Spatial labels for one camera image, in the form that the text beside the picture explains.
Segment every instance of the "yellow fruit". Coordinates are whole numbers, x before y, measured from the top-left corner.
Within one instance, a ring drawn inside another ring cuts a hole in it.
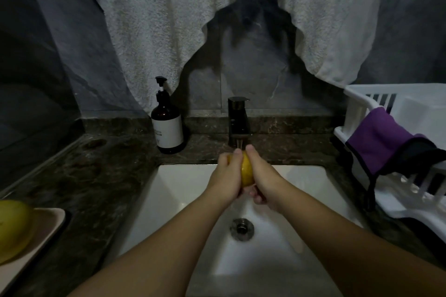
[[[10,260],[34,236],[33,209],[19,201],[0,200],[0,264]]]
[[[227,163],[231,162],[232,154],[227,156]],[[249,161],[248,154],[243,151],[242,162],[242,187],[252,186],[254,184],[253,168]]]

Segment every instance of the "soap dispenser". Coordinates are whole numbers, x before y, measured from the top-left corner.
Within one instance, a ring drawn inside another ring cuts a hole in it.
[[[161,153],[175,154],[184,148],[180,111],[170,103],[169,93],[164,90],[167,79],[163,76],[155,79],[160,86],[157,92],[158,106],[151,115],[155,139]]]

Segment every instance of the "white sink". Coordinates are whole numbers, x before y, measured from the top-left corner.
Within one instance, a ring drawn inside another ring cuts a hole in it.
[[[320,166],[275,165],[296,187],[364,227],[360,214]],[[105,264],[169,221],[205,189],[215,165],[161,165],[118,232]],[[232,238],[233,219],[254,225],[247,242]],[[281,215],[247,196],[220,217],[198,260],[187,296],[341,296],[316,256]]]

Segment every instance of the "hand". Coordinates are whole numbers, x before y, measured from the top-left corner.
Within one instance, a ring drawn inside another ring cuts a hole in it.
[[[278,192],[286,185],[290,185],[280,174],[262,159],[253,145],[246,146],[246,153],[253,167],[253,175],[256,184],[244,188],[256,204],[268,204],[272,210],[278,210]]]
[[[242,185],[242,161],[243,153],[237,148],[232,154],[231,163],[227,164],[229,153],[219,156],[217,168],[210,176],[205,193],[213,195],[215,199],[221,200],[225,205],[229,205],[237,198]]]

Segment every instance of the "black faucet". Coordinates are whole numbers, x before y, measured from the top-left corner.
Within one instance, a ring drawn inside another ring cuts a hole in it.
[[[243,148],[243,143],[251,136],[249,121],[245,110],[245,97],[227,99],[229,116],[229,142],[234,148]]]

